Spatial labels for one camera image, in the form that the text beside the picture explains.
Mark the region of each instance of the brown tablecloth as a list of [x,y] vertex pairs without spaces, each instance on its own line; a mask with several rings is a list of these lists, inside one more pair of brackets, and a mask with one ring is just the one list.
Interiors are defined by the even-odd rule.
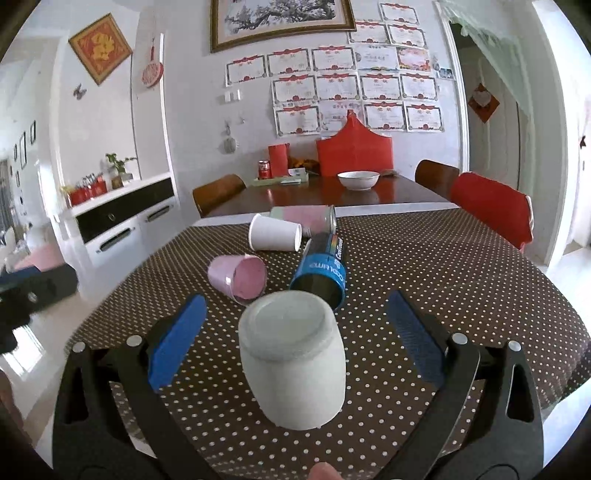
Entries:
[[[71,343],[115,346],[143,335],[195,291],[207,299],[200,335],[161,398],[195,448],[219,471],[250,478],[305,478],[328,461],[345,479],[373,477],[421,420],[435,389],[424,382],[385,317],[403,288],[449,331],[474,342],[522,343],[542,408],[589,377],[590,338],[554,285],[506,240],[457,210],[348,217],[347,297],[337,321],[347,356],[343,410],[319,429],[294,432],[261,413],[243,375],[243,307],[213,290],[207,265],[248,252],[248,225],[192,227],[134,271],[84,322]],[[260,252],[267,292],[287,288],[298,253]],[[482,391],[477,382],[447,450],[458,448]]]

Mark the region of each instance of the certificate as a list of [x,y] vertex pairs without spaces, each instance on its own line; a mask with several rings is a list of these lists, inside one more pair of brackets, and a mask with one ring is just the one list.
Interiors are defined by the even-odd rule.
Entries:
[[412,23],[418,25],[417,12],[413,7],[400,4],[381,3],[379,9],[384,20],[395,22]]
[[307,48],[275,51],[267,55],[269,77],[286,73],[309,72],[310,53]]
[[402,97],[419,100],[437,100],[437,85],[435,79],[420,73],[401,73]]
[[396,47],[400,68],[407,70],[431,71],[431,59],[427,50]]
[[398,70],[396,47],[359,45],[355,47],[355,60],[359,70]]
[[407,105],[408,131],[443,132],[441,110],[434,105]]
[[314,135],[320,133],[320,113],[316,105],[275,110],[277,135]]
[[312,64],[318,70],[354,70],[355,52],[351,47],[312,48]]
[[320,100],[360,100],[356,73],[332,73],[316,77]]
[[388,25],[388,33],[390,34],[390,42],[394,45],[427,48],[425,32],[418,27],[392,24]]
[[359,121],[363,122],[363,106],[361,102],[338,101],[319,102],[320,127],[323,132],[338,132],[347,123],[347,112],[353,110]]
[[316,79],[313,75],[292,75],[291,77],[278,78],[273,80],[273,102],[275,105],[294,102],[318,100],[316,90]]
[[267,76],[265,57],[256,55],[234,60],[226,65],[226,86]]
[[357,32],[349,32],[351,43],[390,43],[386,25],[380,22],[355,22]]
[[400,102],[366,103],[365,124],[374,130],[406,130],[404,105]]
[[363,100],[400,100],[398,76],[384,73],[361,73],[361,94]]

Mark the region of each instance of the cabinet drawer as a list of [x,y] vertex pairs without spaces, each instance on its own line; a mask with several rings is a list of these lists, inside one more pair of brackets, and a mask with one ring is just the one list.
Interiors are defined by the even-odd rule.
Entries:
[[174,196],[170,179],[161,180],[116,198],[76,217],[84,243]]

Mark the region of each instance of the chair backrest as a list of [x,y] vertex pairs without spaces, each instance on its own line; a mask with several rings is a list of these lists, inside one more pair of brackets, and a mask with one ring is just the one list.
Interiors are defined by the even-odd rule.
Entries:
[[523,250],[533,240],[533,215],[527,195],[476,173],[460,175],[451,200]]
[[456,167],[433,160],[421,160],[414,172],[414,181],[449,200],[452,185],[459,174],[460,170]]
[[392,139],[373,133],[353,110],[347,114],[346,125],[334,137],[317,140],[316,148],[323,177],[344,171],[382,172],[394,168]]
[[193,190],[193,200],[199,215],[206,216],[246,188],[238,175],[226,175]]

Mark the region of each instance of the coca-cola can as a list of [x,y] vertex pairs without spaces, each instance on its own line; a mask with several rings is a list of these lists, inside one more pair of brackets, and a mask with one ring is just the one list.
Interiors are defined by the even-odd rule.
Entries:
[[271,163],[268,160],[259,160],[259,180],[268,180],[271,177]]

